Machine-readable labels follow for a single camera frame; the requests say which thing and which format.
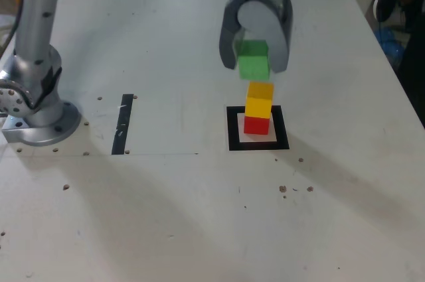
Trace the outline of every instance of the wooden block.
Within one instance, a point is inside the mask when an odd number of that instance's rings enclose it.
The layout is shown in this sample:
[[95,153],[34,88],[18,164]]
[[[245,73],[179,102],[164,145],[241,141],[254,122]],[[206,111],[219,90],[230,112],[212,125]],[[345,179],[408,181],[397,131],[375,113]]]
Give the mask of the wooden block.
[[250,82],[246,96],[245,115],[270,119],[272,99],[272,83]]
[[270,77],[266,41],[244,41],[238,54],[239,76],[243,80],[266,81]]
[[270,119],[245,116],[244,133],[267,135],[270,126]]

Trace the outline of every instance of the black square marker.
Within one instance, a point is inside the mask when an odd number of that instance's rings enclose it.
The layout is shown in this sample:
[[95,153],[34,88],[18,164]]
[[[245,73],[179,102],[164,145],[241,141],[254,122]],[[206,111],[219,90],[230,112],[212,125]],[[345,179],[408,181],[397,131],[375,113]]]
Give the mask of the black square marker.
[[227,130],[229,151],[275,151],[289,149],[288,136],[286,135],[284,116],[280,106],[272,106],[272,116],[276,141],[240,142],[238,114],[245,113],[244,106],[227,106]]

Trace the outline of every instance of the table surface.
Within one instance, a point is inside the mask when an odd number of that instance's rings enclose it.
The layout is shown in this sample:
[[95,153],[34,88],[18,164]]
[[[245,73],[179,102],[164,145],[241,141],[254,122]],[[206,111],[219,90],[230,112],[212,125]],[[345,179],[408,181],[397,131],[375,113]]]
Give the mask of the table surface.
[[229,152],[226,0],[59,0],[60,95],[90,124],[1,138],[0,281],[424,281],[423,127],[355,0],[292,3],[290,150]]

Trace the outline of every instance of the cable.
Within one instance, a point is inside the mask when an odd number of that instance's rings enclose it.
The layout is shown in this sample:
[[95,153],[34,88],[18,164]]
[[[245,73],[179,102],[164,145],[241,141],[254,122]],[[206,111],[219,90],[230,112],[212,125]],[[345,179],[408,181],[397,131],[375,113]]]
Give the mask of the cable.
[[16,14],[15,23],[13,24],[11,32],[9,33],[9,36],[7,37],[5,41],[4,48],[3,47],[0,48],[0,58],[5,53],[7,46],[12,41],[13,35],[15,35],[15,32],[18,29],[19,21],[21,20],[23,5],[24,5],[24,0],[19,0],[19,8],[18,8],[18,13]]

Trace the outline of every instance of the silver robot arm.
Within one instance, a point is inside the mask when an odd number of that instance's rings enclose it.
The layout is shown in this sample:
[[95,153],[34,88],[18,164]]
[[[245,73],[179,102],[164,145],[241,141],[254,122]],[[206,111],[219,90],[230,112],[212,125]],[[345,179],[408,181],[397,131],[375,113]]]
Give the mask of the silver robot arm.
[[80,123],[77,108],[58,95],[62,61],[50,45],[57,0],[23,0],[15,49],[0,72],[2,132],[10,143],[44,146],[62,141]]

